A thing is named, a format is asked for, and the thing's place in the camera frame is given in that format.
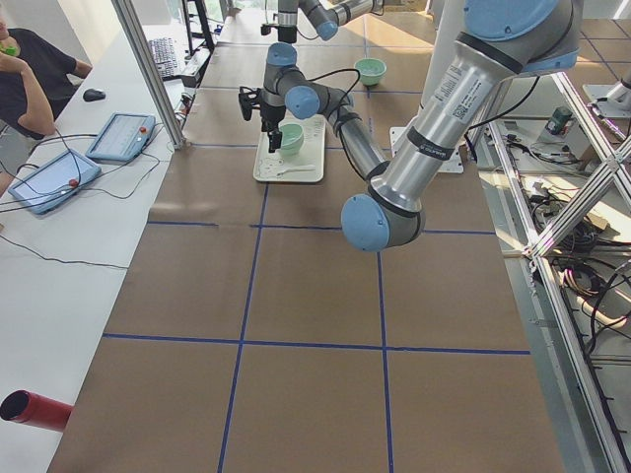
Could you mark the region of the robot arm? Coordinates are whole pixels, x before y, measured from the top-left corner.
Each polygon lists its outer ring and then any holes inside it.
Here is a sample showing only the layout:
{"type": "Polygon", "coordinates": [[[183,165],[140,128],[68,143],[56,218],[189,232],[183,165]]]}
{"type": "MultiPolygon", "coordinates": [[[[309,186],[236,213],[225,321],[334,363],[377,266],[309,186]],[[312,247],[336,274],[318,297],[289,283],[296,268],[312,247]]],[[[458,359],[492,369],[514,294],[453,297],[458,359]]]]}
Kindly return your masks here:
{"type": "Polygon", "coordinates": [[[381,13],[386,2],[383,0],[345,0],[331,8],[325,8],[316,0],[287,0],[278,2],[277,36],[281,42],[295,43],[298,34],[298,13],[302,12],[316,36],[330,40],[341,26],[365,14],[381,13]]]}
{"type": "Polygon", "coordinates": [[[287,114],[326,118],[353,169],[367,183],[365,193],[343,206],[343,233],[354,247],[371,252],[418,237],[425,225],[425,188],[500,83],[575,65],[583,18],[579,1],[466,2],[452,63],[410,121],[395,156],[387,159],[348,93],[307,79],[297,67],[295,49],[300,16],[308,18],[321,38],[330,39],[340,26],[379,8],[377,1],[344,1],[329,9],[317,1],[281,2],[278,39],[268,48],[263,84],[239,96],[244,118],[259,111],[270,151],[281,145],[279,125],[287,114]]]}

